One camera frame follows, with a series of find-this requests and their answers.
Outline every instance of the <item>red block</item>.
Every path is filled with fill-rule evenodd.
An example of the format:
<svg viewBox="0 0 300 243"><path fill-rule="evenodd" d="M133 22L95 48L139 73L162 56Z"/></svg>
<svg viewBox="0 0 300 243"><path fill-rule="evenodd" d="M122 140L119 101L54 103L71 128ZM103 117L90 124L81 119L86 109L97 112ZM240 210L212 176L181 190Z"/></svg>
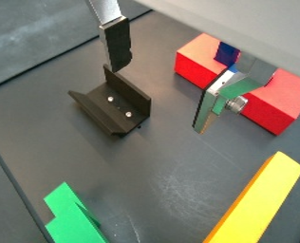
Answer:
<svg viewBox="0 0 300 243"><path fill-rule="evenodd" d="M177 51L175 72L201 88L226 67L214 59L218 44L201 34ZM244 96L249 103L241 114L280 135L300 115L300 78L278 69L269 84Z"/></svg>
<svg viewBox="0 0 300 243"><path fill-rule="evenodd" d="M265 87L245 94L242 115L280 135L300 115L300 78L278 69Z"/></svg>
<svg viewBox="0 0 300 243"><path fill-rule="evenodd" d="M220 40L201 34L177 51L175 72L201 88L226 68L216 59Z"/></svg>

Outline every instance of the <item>blue piece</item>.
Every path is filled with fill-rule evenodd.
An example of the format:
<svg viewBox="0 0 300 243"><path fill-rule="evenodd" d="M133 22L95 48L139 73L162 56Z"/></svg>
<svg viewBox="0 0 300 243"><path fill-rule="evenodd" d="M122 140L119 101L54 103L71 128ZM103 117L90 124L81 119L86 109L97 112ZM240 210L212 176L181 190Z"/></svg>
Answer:
<svg viewBox="0 0 300 243"><path fill-rule="evenodd" d="M216 52L214 59L224 64L225 66L230 66L237 61L240 50L234 47L229 46L224 42L220 42L218 50Z"/></svg>

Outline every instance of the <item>black sheet metal part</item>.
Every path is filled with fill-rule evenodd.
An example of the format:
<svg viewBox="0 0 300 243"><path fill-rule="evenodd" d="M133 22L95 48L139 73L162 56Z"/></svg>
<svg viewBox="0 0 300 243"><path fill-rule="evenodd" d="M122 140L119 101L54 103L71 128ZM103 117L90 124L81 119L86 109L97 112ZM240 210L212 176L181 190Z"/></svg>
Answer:
<svg viewBox="0 0 300 243"><path fill-rule="evenodd" d="M150 97L105 65L106 82L86 95L69 95L110 134L125 136L150 116Z"/></svg>
<svg viewBox="0 0 300 243"><path fill-rule="evenodd" d="M22 195L18 183L0 158L0 243L46 243L41 232L43 225L37 220L29 200Z"/></svg>
<svg viewBox="0 0 300 243"><path fill-rule="evenodd" d="M99 30L102 42L107 50L109 65L113 72L117 72L133 59L129 19L122 16L101 26Z"/></svg>

